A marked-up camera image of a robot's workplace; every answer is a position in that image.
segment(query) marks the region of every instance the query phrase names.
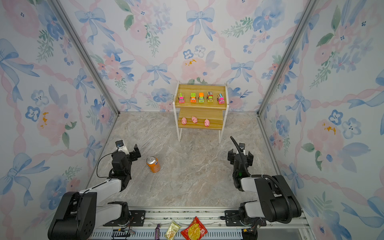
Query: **marble floor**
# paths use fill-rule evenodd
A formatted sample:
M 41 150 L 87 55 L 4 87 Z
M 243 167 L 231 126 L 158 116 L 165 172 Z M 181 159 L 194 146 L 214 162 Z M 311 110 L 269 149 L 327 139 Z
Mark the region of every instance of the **marble floor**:
M 133 151 L 138 145 L 141 158 L 132 163 L 132 180 L 127 188 L 106 199 L 125 201 L 129 206 L 239 207 L 240 203 L 256 199 L 256 194 L 240 192 L 233 185 L 233 165 L 227 153 L 234 144 L 245 143 L 246 152 L 254 155 L 251 174 L 275 175 L 275 170 L 256 121 L 255 112 L 229 112 L 223 139 L 218 144 L 218 132 L 208 129 L 183 129 L 177 141 L 173 113 L 121 113 L 107 141 L 102 156 L 115 150 L 120 139 Z M 156 156 L 161 170 L 152 173 L 146 165 L 148 156 Z M 99 164 L 99 176 L 108 176 L 112 158 Z M 89 186 L 104 179 L 93 174 Z

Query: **wallpapered wall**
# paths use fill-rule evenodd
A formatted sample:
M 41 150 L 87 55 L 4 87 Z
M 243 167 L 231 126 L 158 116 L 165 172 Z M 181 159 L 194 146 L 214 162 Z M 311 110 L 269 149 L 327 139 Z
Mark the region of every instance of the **wallpapered wall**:
M 0 238 L 47 239 L 62 195 L 85 188 L 115 114 L 45 1 L 0 5 Z
M 384 239 L 383 11 L 321 0 L 265 111 L 317 240 Z
M 230 110 L 255 111 L 307 1 L 61 3 L 122 111 L 171 111 L 178 80 L 228 82 Z

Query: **toy car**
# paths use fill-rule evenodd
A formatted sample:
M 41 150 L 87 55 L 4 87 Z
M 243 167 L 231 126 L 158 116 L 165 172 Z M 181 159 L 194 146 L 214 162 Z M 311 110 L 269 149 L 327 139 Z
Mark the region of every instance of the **toy car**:
M 199 93 L 199 103 L 204 102 L 204 93 Z
M 196 93 L 191 93 L 191 103 L 196 102 Z
M 218 101 L 219 104 L 223 104 L 225 102 L 224 101 L 224 97 L 223 97 L 223 95 L 221 93 L 219 93 L 217 95 L 217 101 Z
M 184 95 L 179 93 L 179 103 L 185 103 Z
M 214 95 L 212 94 L 212 92 L 208 92 L 207 101 L 209 103 L 214 101 Z

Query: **orange soda can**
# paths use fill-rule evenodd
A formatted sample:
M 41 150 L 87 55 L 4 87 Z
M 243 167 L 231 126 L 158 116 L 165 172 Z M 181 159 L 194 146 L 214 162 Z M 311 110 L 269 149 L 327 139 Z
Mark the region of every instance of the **orange soda can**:
M 149 156 L 147 158 L 147 166 L 151 169 L 152 172 L 160 171 L 160 163 L 154 156 Z

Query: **can lid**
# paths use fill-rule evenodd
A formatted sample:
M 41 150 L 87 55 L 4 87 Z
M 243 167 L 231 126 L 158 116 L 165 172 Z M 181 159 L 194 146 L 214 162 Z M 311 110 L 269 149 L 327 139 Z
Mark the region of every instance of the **can lid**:
M 156 162 L 156 158 L 154 156 L 149 156 L 147 158 L 147 164 L 154 164 Z

